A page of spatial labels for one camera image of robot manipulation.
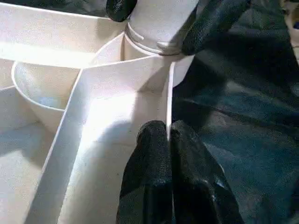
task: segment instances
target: dark cloth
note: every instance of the dark cloth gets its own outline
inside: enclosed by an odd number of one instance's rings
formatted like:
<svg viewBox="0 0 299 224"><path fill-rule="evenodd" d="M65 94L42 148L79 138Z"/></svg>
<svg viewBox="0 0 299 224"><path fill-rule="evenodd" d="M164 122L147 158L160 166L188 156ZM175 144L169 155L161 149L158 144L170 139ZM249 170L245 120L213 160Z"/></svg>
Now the dark cloth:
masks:
<svg viewBox="0 0 299 224"><path fill-rule="evenodd" d="M172 114L224 168L245 223L280 224L299 176L299 70L278 1L253 3L196 55Z"/></svg>

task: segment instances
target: white plastic tray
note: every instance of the white plastic tray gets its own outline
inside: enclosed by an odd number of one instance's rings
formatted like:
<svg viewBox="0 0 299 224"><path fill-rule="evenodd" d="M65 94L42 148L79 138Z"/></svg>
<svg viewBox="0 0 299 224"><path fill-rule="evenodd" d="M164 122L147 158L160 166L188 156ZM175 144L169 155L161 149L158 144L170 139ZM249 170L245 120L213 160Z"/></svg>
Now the white plastic tray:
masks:
<svg viewBox="0 0 299 224"><path fill-rule="evenodd" d="M193 57L148 53L106 18L0 3L0 19L1 223L114 224L137 132L169 134Z"/></svg>

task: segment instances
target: white cylinder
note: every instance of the white cylinder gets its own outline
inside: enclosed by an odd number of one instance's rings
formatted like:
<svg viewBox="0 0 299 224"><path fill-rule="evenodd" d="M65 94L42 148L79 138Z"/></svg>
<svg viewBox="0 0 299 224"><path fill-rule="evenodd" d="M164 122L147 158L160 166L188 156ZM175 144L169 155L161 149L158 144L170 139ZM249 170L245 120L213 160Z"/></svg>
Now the white cylinder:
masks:
<svg viewBox="0 0 299 224"><path fill-rule="evenodd" d="M138 0L127 27L139 47L162 55L180 52L198 0Z"/></svg>

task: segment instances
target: gloved hand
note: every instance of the gloved hand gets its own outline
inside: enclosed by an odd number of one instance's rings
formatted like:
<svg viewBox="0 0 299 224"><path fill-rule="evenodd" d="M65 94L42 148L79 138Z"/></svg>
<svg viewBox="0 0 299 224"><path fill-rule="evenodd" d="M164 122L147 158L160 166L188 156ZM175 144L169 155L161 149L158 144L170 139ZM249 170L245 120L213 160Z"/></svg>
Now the gloved hand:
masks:
<svg viewBox="0 0 299 224"><path fill-rule="evenodd" d="M171 127L172 181L178 224L242 224L221 166L182 121Z"/></svg>
<svg viewBox="0 0 299 224"><path fill-rule="evenodd" d="M120 193L118 224L170 224L172 220L171 155L165 124L144 124L127 162Z"/></svg>
<svg viewBox="0 0 299 224"><path fill-rule="evenodd" d="M182 52L194 55L201 51L206 43L228 31L250 3L251 0L210 0L188 31ZM137 0L107 0L106 12L112 20L121 22L129 17L136 4Z"/></svg>
<svg viewBox="0 0 299 224"><path fill-rule="evenodd" d="M238 204L220 165L183 122L150 121L124 171L118 224L242 224Z"/></svg>

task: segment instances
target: glove finger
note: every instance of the glove finger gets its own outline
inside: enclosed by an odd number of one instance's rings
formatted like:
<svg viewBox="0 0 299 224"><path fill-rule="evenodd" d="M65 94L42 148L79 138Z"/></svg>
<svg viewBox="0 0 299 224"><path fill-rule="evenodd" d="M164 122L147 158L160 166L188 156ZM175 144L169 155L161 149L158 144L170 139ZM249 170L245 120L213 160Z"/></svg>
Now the glove finger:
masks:
<svg viewBox="0 0 299 224"><path fill-rule="evenodd" d="M182 45L185 55L201 51L205 44L228 31L250 7L250 0L211 0L187 33Z"/></svg>
<svg viewBox="0 0 299 224"><path fill-rule="evenodd" d="M221 166L182 121L171 127L171 152L177 223L242 224Z"/></svg>
<svg viewBox="0 0 299 224"><path fill-rule="evenodd" d="M137 0L107 0L107 15L116 22L122 22L132 13L136 3Z"/></svg>
<svg viewBox="0 0 299 224"><path fill-rule="evenodd" d="M122 179L118 223L160 224L172 218L171 156L165 124L142 126Z"/></svg>

